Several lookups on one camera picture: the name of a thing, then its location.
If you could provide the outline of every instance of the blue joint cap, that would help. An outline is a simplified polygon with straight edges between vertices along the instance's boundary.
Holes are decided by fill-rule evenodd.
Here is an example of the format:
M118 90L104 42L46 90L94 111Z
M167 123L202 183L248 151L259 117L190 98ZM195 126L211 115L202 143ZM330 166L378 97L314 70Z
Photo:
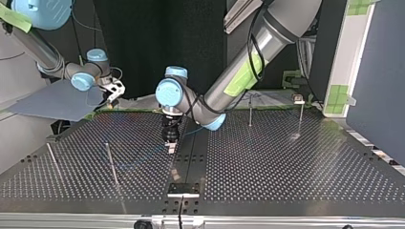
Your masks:
M87 52L87 59L92 62L107 61L108 57L104 50L93 49Z
M210 131L216 131L223 125L225 118L226 114L221 114L219 117L217 117L217 119L215 119L215 121L209 123L208 125L203 125L203 127Z
M178 66L169 66L166 68L165 75L175 75L179 77L188 78L187 69Z
M155 97L164 107L175 107L182 100L181 85L174 79L163 79L156 88Z
M88 73L76 73L71 79L72 85L79 91L86 92L95 84L95 79Z

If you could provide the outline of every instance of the black cable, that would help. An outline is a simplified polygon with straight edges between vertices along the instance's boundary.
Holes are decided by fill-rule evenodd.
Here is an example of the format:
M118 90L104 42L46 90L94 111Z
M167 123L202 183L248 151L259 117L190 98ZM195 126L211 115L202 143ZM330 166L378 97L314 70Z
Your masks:
M78 54L81 56L82 59L85 59L83 52L81 51L81 47L80 47L80 42L78 40L78 35L77 35L77 30L76 30L76 26L75 26L75 20L74 18L71 16L71 20L72 20L72 25L73 25L73 29L74 29L74 34L75 34L75 41L77 44L77 51Z
M180 211L179 211L179 229L182 229L181 208L182 208L182 201L183 200L184 200L184 198L181 198Z
M94 13L93 13L93 27L95 28L95 27L96 27L96 6L93 6L93 9L94 9ZM96 38L97 38L96 30L93 30L94 48L97 47Z
M304 77L304 78L307 80L308 87L309 87L309 89L310 89L310 92L313 94L313 97L316 99L316 101L318 102L319 106L321 106L322 110L324 110L323 102L322 102L321 100L319 100L319 98L316 96L315 92L313 91L312 87L311 87L310 84L309 84L309 80L308 80L306 77Z
M253 34L253 29L254 29L254 26L256 25L256 21L257 21L257 18L259 17L259 15L263 11L265 11L273 1L274 0L263 0L262 6L260 6L260 8L256 11L256 13L253 16L253 20L250 24L249 32L247 34L247 54L249 57L249 64L250 64L250 68L253 72L253 75L258 82L262 81L263 78L265 77L266 63L265 63L265 58L263 56L263 53L260 50L259 44L256 40L256 37ZM256 68L254 67L253 57L252 57L252 43L253 43L253 46L254 46L256 52L259 54L260 61L262 63L262 71L260 73L257 73Z
M353 229L353 227L348 224L348 225L344 226L342 229Z
M256 51L258 52L258 54L260 56L260 60L262 61L263 54L260 51L260 49L258 49L256 37L253 35L253 28L254 28L254 26L256 24L256 20L257 20L259 14L262 12L263 6L264 6L264 3L262 4L262 6L254 14L253 20L252 20L252 22L250 24L250 27L249 27L249 32L247 33L247 54L248 54L248 57L249 57L249 64L250 64L250 68L251 68L251 70L253 72L253 75L254 75L254 77L256 78L257 81L262 81L263 75L261 73L257 73L256 68L254 67L253 57L252 57L252 45L251 45L251 42L254 43L254 47L255 47ZM265 63L264 63L264 58L263 58L262 71L264 69L264 65L265 65Z
M247 90L244 91L244 93L242 94L242 96L238 99L238 101L236 101L235 105L233 105L233 107L225 110L226 113L232 112L233 110L235 110L235 108L239 105L239 103L242 101L242 99L245 97L245 94L247 93Z
M11 3L12 3L12 0L7 0L6 7L11 9ZM7 22L3 22L3 28L8 34L12 33L12 25L11 24L9 24Z
M298 56L298 61L300 61L299 64L300 64L300 66L302 66L302 68L304 69L304 63L303 63L302 58L301 58L301 49L299 48L298 43L296 44L296 46L297 46L297 54L299 55L299 56ZM319 106L321 106L322 110L324 110L323 102L322 102L321 100L319 100L318 96L316 96L315 91L312 89L312 87L311 87L310 84L309 84L309 79L307 78L305 72L303 73L303 77L307 80L308 87L309 87L309 89L310 89L310 92L313 94L313 97L314 97L315 100L318 102Z
M15 55L15 56L6 57L6 58L1 58L0 61L2 61L2 60L14 59L14 58L17 58L17 57L19 57L19 56L21 56L21 55L23 55L23 54L25 54L25 52L19 53L18 55Z

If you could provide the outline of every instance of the end effector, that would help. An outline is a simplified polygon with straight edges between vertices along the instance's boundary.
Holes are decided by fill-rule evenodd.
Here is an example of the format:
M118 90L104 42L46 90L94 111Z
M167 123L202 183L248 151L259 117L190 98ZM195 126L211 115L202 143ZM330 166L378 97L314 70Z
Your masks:
M162 138L170 148L180 137L179 125L183 115L210 131L218 130L226 117L225 113L207 109L203 96L187 87L187 79L187 69L170 66L156 89L156 98L163 110Z

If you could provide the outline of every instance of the white wall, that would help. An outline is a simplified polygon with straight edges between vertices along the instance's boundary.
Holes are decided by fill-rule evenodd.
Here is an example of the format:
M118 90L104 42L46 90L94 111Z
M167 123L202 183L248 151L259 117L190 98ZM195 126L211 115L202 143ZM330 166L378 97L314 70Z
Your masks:
M364 51L370 22L373 18L374 5L369 7L365 15L346 15L342 25L336 56L334 58L330 82L327 90L326 103L328 104L331 85L348 85L348 96L352 96L358 67ZM342 114L326 114L327 117L346 117L349 105Z
M23 51L0 30L0 59ZM18 99L46 86L35 63L26 54L0 61L0 174L21 158L37 150L52 134L54 120L10 114L7 109Z

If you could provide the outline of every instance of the gray robot arm segment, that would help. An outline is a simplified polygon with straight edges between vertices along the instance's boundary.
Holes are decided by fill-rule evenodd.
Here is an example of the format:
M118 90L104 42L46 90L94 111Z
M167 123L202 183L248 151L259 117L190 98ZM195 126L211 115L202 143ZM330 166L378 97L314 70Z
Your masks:
M264 56L266 64L270 62L285 45L294 43L308 29L313 21L322 0L275 0L265 11L263 20L258 21L258 30L255 32L259 48ZM254 63L256 72L261 66L257 52L253 51L256 61ZM256 83L252 70L249 66L247 46L234 58L232 63L224 70L218 80L209 91L193 105L192 113L188 112L190 101L187 96L182 96L173 105L177 110L188 116L194 116L196 122L205 128L215 131L225 119L225 114L221 114L229 104L244 90L251 88ZM181 83L182 93L188 94L191 102L195 101L196 95L186 86L186 82ZM157 99L167 110L164 101L160 101L160 93L157 91Z

